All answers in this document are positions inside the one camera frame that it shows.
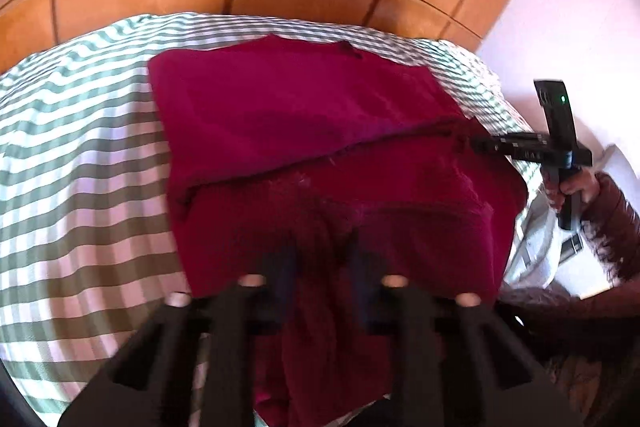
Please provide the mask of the person's right hand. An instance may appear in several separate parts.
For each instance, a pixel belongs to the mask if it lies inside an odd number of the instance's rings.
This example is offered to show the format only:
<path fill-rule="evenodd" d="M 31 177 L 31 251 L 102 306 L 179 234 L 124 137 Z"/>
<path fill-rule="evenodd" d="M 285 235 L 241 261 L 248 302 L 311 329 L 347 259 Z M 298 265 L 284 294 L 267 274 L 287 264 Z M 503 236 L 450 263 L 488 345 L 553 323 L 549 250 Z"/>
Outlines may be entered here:
<path fill-rule="evenodd" d="M 548 169 L 542 169 L 541 174 L 542 182 L 544 182 L 544 195 L 546 195 L 550 207 L 555 211 L 560 211 L 565 199 L 574 194 L 580 196 L 582 210 L 586 210 L 600 193 L 600 183 L 596 175 L 588 169 L 580 170 L 563 182 L 553 181 Z"/>

